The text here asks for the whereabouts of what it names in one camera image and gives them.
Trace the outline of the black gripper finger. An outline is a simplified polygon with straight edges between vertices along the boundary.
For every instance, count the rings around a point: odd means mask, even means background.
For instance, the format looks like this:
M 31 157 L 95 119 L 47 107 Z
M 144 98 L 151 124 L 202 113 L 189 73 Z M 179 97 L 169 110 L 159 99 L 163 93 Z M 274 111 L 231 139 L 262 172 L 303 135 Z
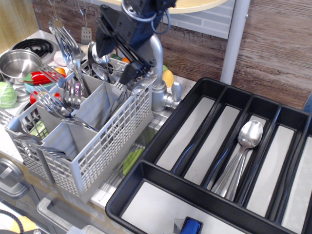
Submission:
M 127 85 L 131 80 L 141 76 L 144 68 L 144 65 L 138 60 L 130 62 L 121 74 L 119 83 Z
M 107 55 L 113 51 L 116 46 L 116 36 L 111 26 L 106 27 L 106 32 L 97 29 L 96 34 L 96 50 L 98 57 Z

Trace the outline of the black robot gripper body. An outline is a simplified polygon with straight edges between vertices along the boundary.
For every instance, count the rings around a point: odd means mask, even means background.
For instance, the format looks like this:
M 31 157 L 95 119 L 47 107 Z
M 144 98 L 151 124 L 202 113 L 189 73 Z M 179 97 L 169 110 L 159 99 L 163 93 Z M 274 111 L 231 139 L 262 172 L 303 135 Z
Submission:
M 102 4 L 97 27 L 106 32 L 111 26 L 116 36 L 116 46 L 128 59 L 140 61 L 144 71 L 156 65 L 150 38 L 158 34 L 157 27 L 164 14 L 169 16 L 169 0 L 123 0 L 121 10 Z

